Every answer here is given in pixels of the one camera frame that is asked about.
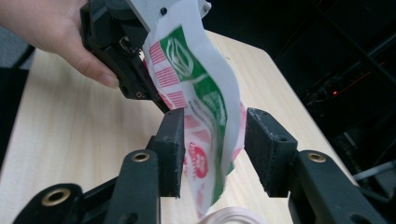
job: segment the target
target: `screw hole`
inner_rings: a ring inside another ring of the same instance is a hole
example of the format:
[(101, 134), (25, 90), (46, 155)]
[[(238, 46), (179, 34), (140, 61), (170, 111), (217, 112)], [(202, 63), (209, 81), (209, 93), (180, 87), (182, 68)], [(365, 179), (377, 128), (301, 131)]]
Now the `screw hole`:
[(69, 198), (70, 194), (71, 194), (70, 189), (54, 189), (48, 192), (43, 197), (43, 199), (41, 200), (41, 204), (47, 207), (60, 204), (66, 201), (66, 199)]
[(308, 159), (314, 162), (325, 162), (326, 158), (324, 158), (322, 155), (318, 153), (309, 153), (308, 154)]
[(146, 161), (148, 159), (149, 159), (149, 154), (144, 152), (137, 153), (132, 157), (132, 160), (137, 162)]
[(161, 15), (164, 16), (168, 12), (168, 9), (166, 7), (163, 7), (163, 8), (161, 8), (160, 12), (161, 12)]

